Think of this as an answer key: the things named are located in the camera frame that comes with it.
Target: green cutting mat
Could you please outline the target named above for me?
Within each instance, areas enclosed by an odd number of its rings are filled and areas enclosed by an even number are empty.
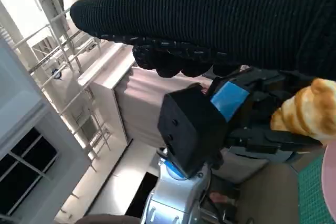
[[[321,171],[323,155],[299,173],[300,224],[335,223],[324,202]]]

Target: black cable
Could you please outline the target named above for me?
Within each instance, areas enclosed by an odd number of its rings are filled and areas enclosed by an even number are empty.
[[[223,222],[222,217],[221,217],[221,213],[219,212],[219,210],[218,210],[218,208],[216,207],[215,203],[210,199],[210,197],[209,197],[207,194],[205,195],[205,198],[207,199],[207,201],[209,202],[210,206],[211,206],[211,207],[213,208],[213,210],[215,211],[215,215],[216,215],[216,217],[217,217],[217,219],[218,219],[218,222],[219,222],[220,224],[225,224],[225,223]]]

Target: dark floor mat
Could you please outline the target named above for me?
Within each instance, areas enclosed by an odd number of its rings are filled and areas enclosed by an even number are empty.
[[[154,188],[156,181],[156,176],[150,173],[145,174],[138,191],[136,191],[135,197],[133,198],[130,207],[127,209],[126,215],[141,218],[147,196]]]

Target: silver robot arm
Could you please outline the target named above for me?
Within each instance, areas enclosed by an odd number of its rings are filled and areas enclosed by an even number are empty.
[[[149,194],[141,224],[202,224],[201,202],[210,185],[208,165],[192,178],[175,173],[168,161],[160,158],[160,177]]]

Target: ribbed knit fabric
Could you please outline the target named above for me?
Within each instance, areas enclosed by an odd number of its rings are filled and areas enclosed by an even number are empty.
[[[229,65],[336,79],[336,0],[79,0],[70,14],[93,36],[185,41]]]

